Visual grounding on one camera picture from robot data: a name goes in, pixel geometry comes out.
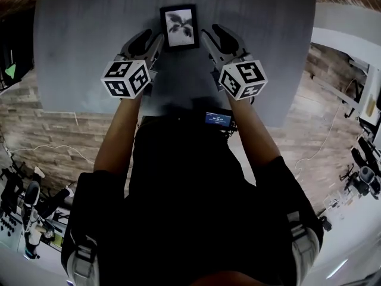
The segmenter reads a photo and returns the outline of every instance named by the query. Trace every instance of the black picture frame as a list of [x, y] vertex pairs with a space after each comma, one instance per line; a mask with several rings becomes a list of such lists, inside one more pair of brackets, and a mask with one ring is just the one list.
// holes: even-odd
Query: black picture frame
[[[166, 20], [165, 14], [172, 12], [172, 11], [180, 11], [180, 10], [190, 10], [192, 13], [192, 27], [193, 27], [194, 43], [189, 44], [189, 45], [170, 46], [169, 38], [168, 38], [167, 20]], [[197, 15], [197, 13], [196, 13], [196, 5], [195, 4], [175, 5], [172, 7], [160, 8], [161, 27], [162, 27], [163, 35], [164, 35], [164, 49], [167, 52], [182, 51], [182, 50], [186, 50], [186, 49], [197, 49], [197, 48], [199, 48], [199, 36], [198, 36], [198, 25], [197, 25], [197, 16], [196, 15]]]

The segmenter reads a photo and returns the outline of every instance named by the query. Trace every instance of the cable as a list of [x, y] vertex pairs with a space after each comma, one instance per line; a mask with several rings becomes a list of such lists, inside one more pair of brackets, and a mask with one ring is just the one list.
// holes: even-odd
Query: cable
[[0, 128], [0, 134], [1, 134], [1, 136], [0, 136], [0, 138], [1, 138], [0, 143], [4, 143], [5, 142], [5, 138], [4, 138], [4, 134], [1, 131], [1, 128]]
[[74, 147], [68, 146], [68, 145], [60, 145], [60, 146], [56, 146], [56, 147], [52, 147], [52, 146], [49, 146], [49, 145], [40, 145], [40, 146], [37, 146], [35, 148], [21, 148], [19, 150], [11, 150], [10, 153], [16, 153], [17, 151], [23, 151], [23, 150], [35, 151], [35, 150], [37, 150], [40, 147], [49, 147], [49, 148], [52, 148], [53, 150], [56, 150], [57, 148], [60, 148], [60, 147], [67, 147], [67, 148], [70, 148], [71, 150], [75, 150], [82, 158], [84, 158], [88, 162], [94, 164], [93, 161], [87, 159], [83, 154], [81, 154], [79, 150], [75, 149]]
[[[351, 80], [351, 82], [349, 83], [349, 85], [346, 87], [344, 93], [346, 93], [346, 91], [348, 90], [349, 86], [351, 86], [351, 83], [352, 83], [355, 79], [352, 79], [352, 80]], [[302, 171], [303, 171], [303, 167], [297, 168], [298, 163], [299, 163], [299, 162], [302, 162], [302, 161], [304, 161], [304, 160], [307, 160], [307, 161], [312, 160], [314, 157], [317, 156], [317, 154], [318, 154], [318, 153], [321, 151], [321, 149], [323, 148], [324, 144], [327, 142], [328, 137], [329, 137], [329, 134], [331, 133], [332, 128], [333, 128], [333, 125], [335, 124], [335, 119], [336, 119], [336, 116], [337, 116], [338, 113], [339, 113], [339, 110], [340, 110], [341, 105], [342, 105], [342, 102], [340, 102], [340, 104], [339, 104], [339, 107], [338, 107], [338, 109], [337, 109], [337, 111], [336, 111], [336, 113], [335, 113], [335, 116], [333, 117], [332, 124], [331, 124], [331, 127], [330, 127], [329, 131], [328, 131], [328, 134], [327, 134], [325, 140], [323, 141], [322, 145], [320, 146], [319, 150], [318, 150], [318, 151], [317, 151], [311, 158], [303, 158], [303, 159], [299, 159], [298, 161], [296, 161], [296, 163], [295, 163], [295, 170], [300, 170], [300, 172], [295, 176], [296, 179], [300, 176], [300, 174], [301, 174]]]

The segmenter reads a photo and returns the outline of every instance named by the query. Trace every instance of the display screen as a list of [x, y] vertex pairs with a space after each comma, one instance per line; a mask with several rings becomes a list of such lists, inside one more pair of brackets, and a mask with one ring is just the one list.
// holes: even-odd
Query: display screen
[[225, 116], [224, 114], [217, 114], [211, 112], [207, 112], [207, 115], [205, 117], [205, 123], [221, 125], [223, 127], [229, 127], [231, 120], [231, 116]]

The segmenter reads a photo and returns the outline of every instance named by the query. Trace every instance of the framed photo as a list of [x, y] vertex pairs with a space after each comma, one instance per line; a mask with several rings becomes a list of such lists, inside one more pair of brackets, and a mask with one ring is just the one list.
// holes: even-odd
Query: framed photo
[[160, 17], [166, 51], [199, 48], [194, 4], [160, 8]]

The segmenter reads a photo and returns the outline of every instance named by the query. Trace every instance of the gray table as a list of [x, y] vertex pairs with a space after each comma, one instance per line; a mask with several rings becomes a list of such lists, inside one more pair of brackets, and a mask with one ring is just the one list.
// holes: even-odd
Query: gray table
[[[196, 4], [199, 29], [220, 23], [245, 40], [261, 60], [269, 83], [255, 100], [267, 126], [281, 126], [301, 79], [313, 29], [316, 0], [38, 0], [35, 62], [43, 108], [48, 111], [113, 113], [118, 100], [100, 81], [107, 62], [143, 29], [160, 29], [163, 6]], [[157, 116], [165, 107], [191, 108], [194, 99], [218, 93], [206, 50], [164, 53], [152, 97], [142, 112]]]

